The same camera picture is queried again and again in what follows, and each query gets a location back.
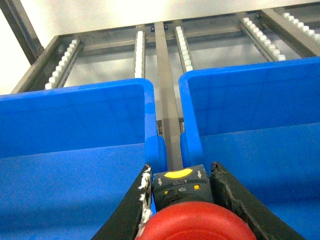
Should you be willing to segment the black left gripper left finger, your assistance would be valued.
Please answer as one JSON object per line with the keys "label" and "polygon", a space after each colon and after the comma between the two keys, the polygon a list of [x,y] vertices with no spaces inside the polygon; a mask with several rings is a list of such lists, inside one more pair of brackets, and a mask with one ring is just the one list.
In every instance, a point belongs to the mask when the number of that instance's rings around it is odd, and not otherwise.
{"label": "black left gripper left finger", "polygon": [[124,198],[92,237],[94,240],[134,240],[152,216],[151,166],[145,164]]}

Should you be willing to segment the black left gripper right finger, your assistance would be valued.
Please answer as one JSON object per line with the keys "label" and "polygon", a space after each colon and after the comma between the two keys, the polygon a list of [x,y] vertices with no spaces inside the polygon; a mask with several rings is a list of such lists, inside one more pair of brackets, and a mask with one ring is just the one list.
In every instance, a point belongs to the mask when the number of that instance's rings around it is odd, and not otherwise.
{"label": "black left gripper right finger", "polygon": [[210,186],[214,203],[240,217],[258,240],[304,239],[273,214],[219,162],[211,163]]}

